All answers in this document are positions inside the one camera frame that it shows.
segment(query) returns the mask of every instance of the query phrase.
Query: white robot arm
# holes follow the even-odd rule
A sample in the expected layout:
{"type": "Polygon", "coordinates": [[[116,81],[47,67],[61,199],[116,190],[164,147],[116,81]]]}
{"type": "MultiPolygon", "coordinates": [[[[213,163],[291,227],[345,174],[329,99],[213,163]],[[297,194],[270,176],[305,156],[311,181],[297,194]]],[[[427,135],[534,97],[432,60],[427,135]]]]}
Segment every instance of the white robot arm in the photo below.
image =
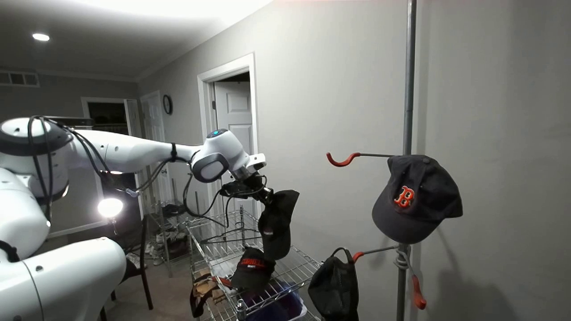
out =
{"type": "Polygon", "coordinates": [[[229,129],[202,145],[157,142],[98,129],[70,129],[41,117],[0,124],[0,318],[97,318],[125,272],[123,249],[102,236],[31,256],[47,238],[50,220],[38,199],[50,202],[68,186],[68,167],[136,172],[164,160],[184,160],[200,181],[230,170],[257,188],[263,153],[248,154],[229,129]]]}

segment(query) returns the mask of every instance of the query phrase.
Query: air vent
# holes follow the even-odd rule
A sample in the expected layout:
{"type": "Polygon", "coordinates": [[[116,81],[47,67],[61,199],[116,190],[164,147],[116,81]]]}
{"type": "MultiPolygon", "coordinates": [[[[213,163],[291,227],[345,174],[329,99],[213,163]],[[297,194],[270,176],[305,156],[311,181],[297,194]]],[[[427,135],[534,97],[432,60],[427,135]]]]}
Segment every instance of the air vent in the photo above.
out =
{"type": "Polygon", "coordinates": [[[0,85],[9,87],[40,87],[36,72],[4,70],[0,69],[0,85]]]}

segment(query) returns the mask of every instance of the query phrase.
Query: metal pole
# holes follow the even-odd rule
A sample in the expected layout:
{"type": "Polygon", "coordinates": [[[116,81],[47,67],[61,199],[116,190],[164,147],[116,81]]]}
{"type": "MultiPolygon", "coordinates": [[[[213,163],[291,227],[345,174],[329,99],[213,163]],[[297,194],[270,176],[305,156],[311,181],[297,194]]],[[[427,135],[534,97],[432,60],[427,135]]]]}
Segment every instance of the metal pole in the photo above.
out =
{"type": "MultiPolygon", "coordinates": [[[[404,154],[412,153],[416,6],[418,6],[416,0],[409,0],[404,154]]],[[[409,243],[400,243],[398,249],[405,254],[411,252],[409,243]]],[[[407,301],[407,268],[404,268],[400,265],[398,267],[396,321],[405,321],[405,301],[407,301]]]]}

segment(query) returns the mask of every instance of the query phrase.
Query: ceiling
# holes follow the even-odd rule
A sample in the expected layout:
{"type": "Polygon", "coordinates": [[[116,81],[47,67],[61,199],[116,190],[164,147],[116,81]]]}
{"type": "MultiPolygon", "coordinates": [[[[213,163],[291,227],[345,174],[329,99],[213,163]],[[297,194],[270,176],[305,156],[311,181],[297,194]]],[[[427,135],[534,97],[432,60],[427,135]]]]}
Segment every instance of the ceiling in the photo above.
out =
{"type": "Polygon", "coordinates": [[[0,69],[138,79],[270,1],[0,0],[0,69]]]}

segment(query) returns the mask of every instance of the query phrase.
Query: wall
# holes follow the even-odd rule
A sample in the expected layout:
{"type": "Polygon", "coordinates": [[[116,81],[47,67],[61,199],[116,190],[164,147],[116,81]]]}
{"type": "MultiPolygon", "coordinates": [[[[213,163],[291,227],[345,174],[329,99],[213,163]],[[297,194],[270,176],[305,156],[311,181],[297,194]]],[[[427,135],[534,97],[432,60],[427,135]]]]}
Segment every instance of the wall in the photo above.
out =
{"type": "MultiPolygon", "coordinates": [[[[429,309],[409,318],[566,317],[570,1],[421,1],[416,151],[457,177],[466,215],[414,247],[429,309]]],[[[325,153],[402,151],[405,1],[275,1],[139,83],[164,88],[173,140],[202,142],[197,76],[255,53],[259,149],[272,185],[302,192],[300,243],[391,243],[371,224],[388,167],[325,153]]],[[[361,315],[395,318],[393,254],[359,261],[361,315]]]]}
{"type": "MultiPolygon", "coordinates": [[[[93,97],[134,97],[134,81],[93,79],[40,74],[41,87],[2,87],[0,113],[38,115],[84,115],[82,95],[93,97]]],[[[95,174],[91,169],[73,169],[70,194],[54,202],[52,233],[81,227],[102,220],[95,211],[95,174]]]]}

